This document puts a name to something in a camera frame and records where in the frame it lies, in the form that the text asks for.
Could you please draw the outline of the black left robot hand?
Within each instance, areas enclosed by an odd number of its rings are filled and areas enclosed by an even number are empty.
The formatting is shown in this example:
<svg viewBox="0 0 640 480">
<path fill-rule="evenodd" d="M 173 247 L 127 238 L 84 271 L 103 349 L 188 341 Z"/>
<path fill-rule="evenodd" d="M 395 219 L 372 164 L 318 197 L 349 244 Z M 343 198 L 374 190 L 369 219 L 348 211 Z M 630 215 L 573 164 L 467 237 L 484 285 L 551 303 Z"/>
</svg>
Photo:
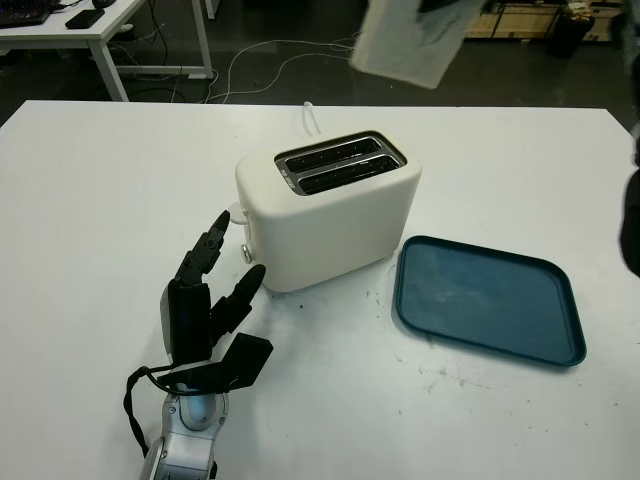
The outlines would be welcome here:
<svg viewBox="0 0 640 480">
<path fill-rule="evenodd" d="M 161 323 L 167 354 L 176 366 L 205 361 L 217 342 L 232 333 L 252 310 L 251 302 L 266 275 L 262 264 L 253 266 L 232 293 L 211 302 L 203 277 L 220 257 L 230 212 L 223 211 L 210 229 L 188 250 L 161 297 Z"/>
</svg>

